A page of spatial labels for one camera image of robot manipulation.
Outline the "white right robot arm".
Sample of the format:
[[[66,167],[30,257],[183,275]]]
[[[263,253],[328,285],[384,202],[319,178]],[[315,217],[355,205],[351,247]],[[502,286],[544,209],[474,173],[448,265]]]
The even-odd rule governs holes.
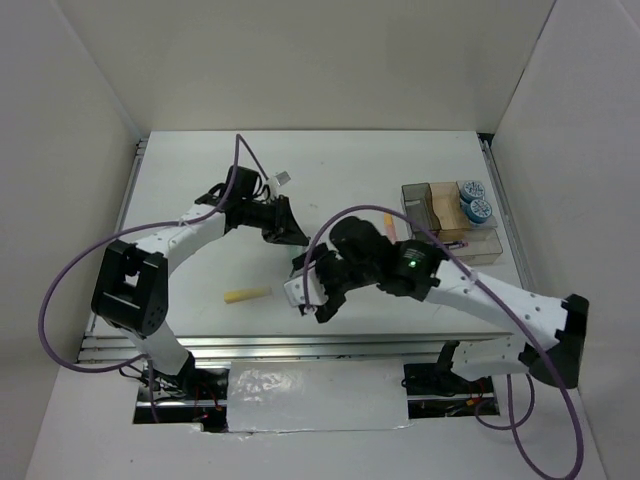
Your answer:
[[[553,387],[574,389],[586,337],[589,302],[523,290],[468,266],[457,266],[439,248],[415,239],[392,243],[374,225],[354,216],[333,226],[329,243],[293,261],[284,291],[291,306],[332,319],[349,291],[376,286],[394,297],[446,306],[506,332],[486,341],[448,341],[436,379],[448,392],[469,381],[527,373]]]

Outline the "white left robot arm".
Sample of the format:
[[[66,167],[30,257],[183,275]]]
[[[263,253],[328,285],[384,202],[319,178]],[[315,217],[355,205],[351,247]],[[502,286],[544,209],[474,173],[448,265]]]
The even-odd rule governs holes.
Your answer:
[[[107,246],[91,309],[120,330],[152,363],[163,389],[176,399],[189,397],[209,374],[195,365],[169,327],[169,277],[202,247],[240,226],[260,230],[265,242],[306,247],[289,199],[278,189],[287,173],[267,180],[245,167],[231,167],[227,179],[197,198],[176,223],[128,243]]]

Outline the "yellow highlighter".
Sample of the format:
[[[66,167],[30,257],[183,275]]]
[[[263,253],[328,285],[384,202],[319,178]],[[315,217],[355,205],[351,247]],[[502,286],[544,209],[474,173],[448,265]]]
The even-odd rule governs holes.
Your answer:
[[[268,286],[232,290],[224,293],[223,301],[225,304],[234,304],[234,303],[245,302],[253,299],[268,297],[271,294],[272,294],[272,289]]]

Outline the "blue white glue jar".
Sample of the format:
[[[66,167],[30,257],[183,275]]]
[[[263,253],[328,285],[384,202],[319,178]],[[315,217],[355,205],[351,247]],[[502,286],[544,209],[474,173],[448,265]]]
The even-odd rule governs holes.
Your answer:
[[[465,203],[474,200],[484,200],[486,189],[482,182],[477,180],[467,180],[458,183],[460,198]]]

